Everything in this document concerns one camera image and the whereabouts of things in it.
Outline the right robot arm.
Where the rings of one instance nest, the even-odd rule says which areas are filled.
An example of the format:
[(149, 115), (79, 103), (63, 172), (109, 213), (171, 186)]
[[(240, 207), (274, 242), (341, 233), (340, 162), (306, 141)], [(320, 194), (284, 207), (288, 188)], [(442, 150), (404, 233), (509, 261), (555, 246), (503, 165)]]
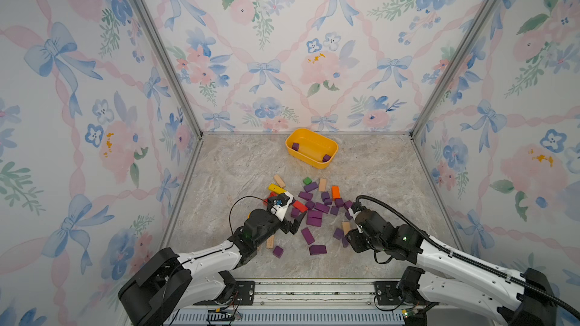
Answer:
[(389, 261), (410, 265), (397, 282), (400, 303), (461, 308), (502, 325), (556, 325), (559, 310), (579, 312), (554, 294), (547, 277), (529, 268), (524, 273), (479, 260), (404, 220), (400, 226), (361, 205), (347, 210), (355, 228), (346, 239), (356, 253), (385, 253)]

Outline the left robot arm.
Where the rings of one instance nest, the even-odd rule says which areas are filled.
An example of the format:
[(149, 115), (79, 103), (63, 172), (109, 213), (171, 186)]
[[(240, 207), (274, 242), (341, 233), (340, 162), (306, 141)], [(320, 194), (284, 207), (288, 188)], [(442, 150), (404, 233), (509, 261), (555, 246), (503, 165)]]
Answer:
[(187, 306), (230, 303), (237, 296), (237, 281), (231, 272), (251, 261), (258, 247), (277, 231), (295, 234), (303, 219), (303, 214), (290, 221), (256, 209), (217, 246), (180, 254), (163, 248), (119, 291), (129, 320), (133, 325), (161, 325), (174, 311)]

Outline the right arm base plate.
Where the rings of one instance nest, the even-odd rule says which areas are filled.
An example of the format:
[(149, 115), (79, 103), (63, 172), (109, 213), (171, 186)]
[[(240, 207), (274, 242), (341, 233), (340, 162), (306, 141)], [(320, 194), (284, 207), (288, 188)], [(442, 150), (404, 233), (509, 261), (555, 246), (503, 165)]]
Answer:
[(430, 301), (419, 294), (403, 294), (398, 288), (398, 281), (375, 281), (373, 288), (375, 304), (380, 307), (392, 306), (427, 306)]

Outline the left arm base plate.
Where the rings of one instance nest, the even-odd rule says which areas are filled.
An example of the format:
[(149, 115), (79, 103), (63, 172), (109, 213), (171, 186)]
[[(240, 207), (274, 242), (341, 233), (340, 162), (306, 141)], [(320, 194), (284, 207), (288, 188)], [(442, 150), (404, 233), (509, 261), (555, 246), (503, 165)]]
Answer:
[(235, 281), (214, 300), (204, 300), (194, 306), (252, 306), (255, 299), (255, 281)]

